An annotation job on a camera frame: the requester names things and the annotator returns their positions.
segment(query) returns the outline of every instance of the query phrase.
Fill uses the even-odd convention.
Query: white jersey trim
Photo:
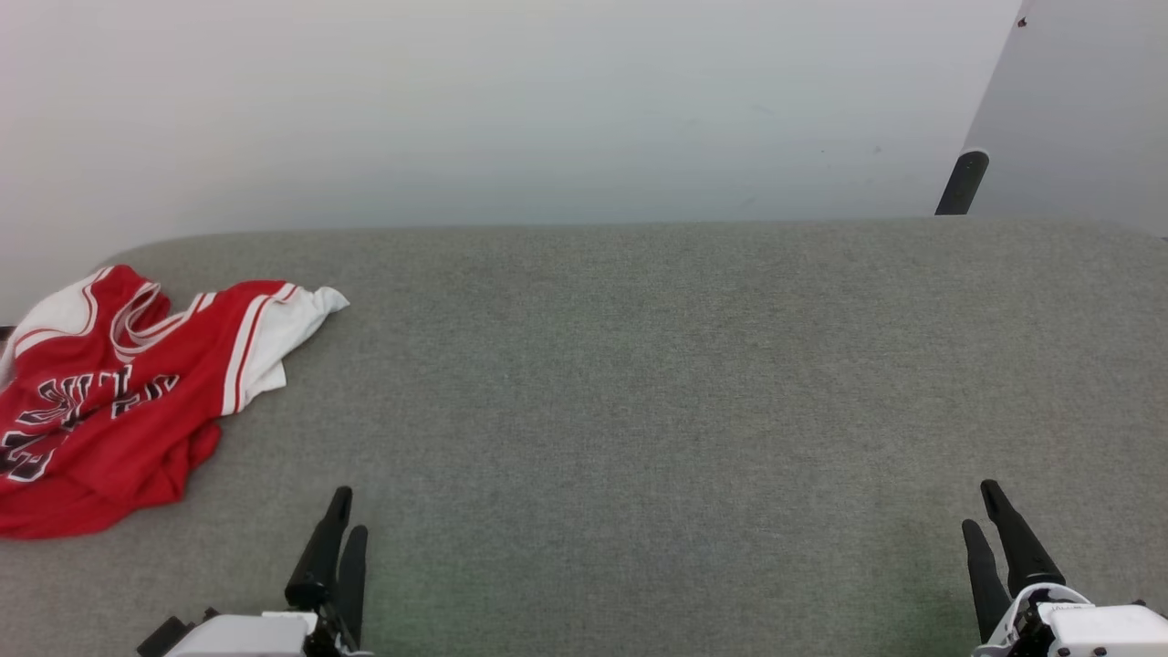
[[[291,283],[252,299],[228,362],[222,414],[239,413],[260,393],[284,387],[284,357],[347,305],[348,299],[332,288],[310,292]]]
[[[150,299],[146,303],[140,306],[134,306],[134,309],[126,314],[119,313],[118,317],[113,319],[113,324],[110,325],[110,341],[113,344],[116,355],[121,362],[132,362],[146,350],[160,343],[164,338],[173,333],[179,326],[186,324],[196,313],[207,310],[207,307],[211,305],[211,302],[215,300],[215,292],[196,295],[186,311],[172,314],[153,326],[142,328],[141,331],[134,331],[134,321],[141,316],[142,312],[146,311],[147,307],[150,307],[152,303],[154,303],[154,299],[158,297],[158,284],[152,283],[151,285],[153,285],[153,289],[150,290]],[[147,291],[146,286],[139,290],[138,295],[141,295],[145,291]],[[130,340],[134,343],[134,346],[127,347],[118,343],[118,339],[123,333],[130,337]]]
[[[89,334],[97,321],[97,298],[93,284],[102,281],[112,267],[103,267],[90,276],[49,295],[28,311],[16,330],[5,343],[0,354],[0,389],[15,375],[15,361],[22,353],[53,338],[77,338]]]

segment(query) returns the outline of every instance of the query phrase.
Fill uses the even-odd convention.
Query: white sleeve
[[[284,357],[315,333],[326,317],[348,305],[332,288],[310,292],[292,284],[253,299],[228,364],[222,414],[239,413],[256,395],[283,388]]]
[[[28,311],[25,319],[8,336],[4,354],[0,355],[0,389],[16,375],[15,360],[29,348],[61,337],[85,336],[93,330],[97,320],[97,299],[93,283],[109,276],[112,267],[98,269],[90,276],[58,290]]]

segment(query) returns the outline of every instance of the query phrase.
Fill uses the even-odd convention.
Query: gray felt table
[[[187,499],[0,542],[0,653],[258,613],[333,489],[390,656],[961,656],[997,478],[1072,585],[1168,608],[1168,244],[1099,224],[396,229],[124,254],[185,305],[353,302]],[[992,542],[996,534],[990,530]]]

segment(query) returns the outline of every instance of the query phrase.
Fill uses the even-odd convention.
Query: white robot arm
[[[961,525],[982,645],[973,657],[1164,657],[1168,620],[1143,606],[1096,607],[1066,579],[996,482],[981,484],[1009,566],[1009,595],[981,527]],[[284,589],[291,609],[260,616],[209,609],[201,624],[171,617],[141,657],[359,657],[368,532],[357,525],[338,553],[353,491],[340,487]]]
[[[1002,539],[1010,596],[997,579],[994,553],[981,527],[966,520],[961,531],[982,642],[973,657],[1168,655],[1168,620],[1142,601],[1096,607],[1066,586],[1066,579],[997,482],[982,482],[981,496]]]
[[[341,553],[353,490],[336,489],[284,588],[287,611],[235,616],[208,609],[200,624],[171,616],[141,645],[140,657],[369,657],[360,650],[366,545],[357,525]],[[338,573],[338,555],[340,572]]]

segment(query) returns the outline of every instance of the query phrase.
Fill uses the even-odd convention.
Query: basketball jersey
[[[181,312],[126,265],[36,305],[0,357],[0,535],[97,532],[182,498],[214,419],[285,385],[281,359],[348,302],[251,281]]]

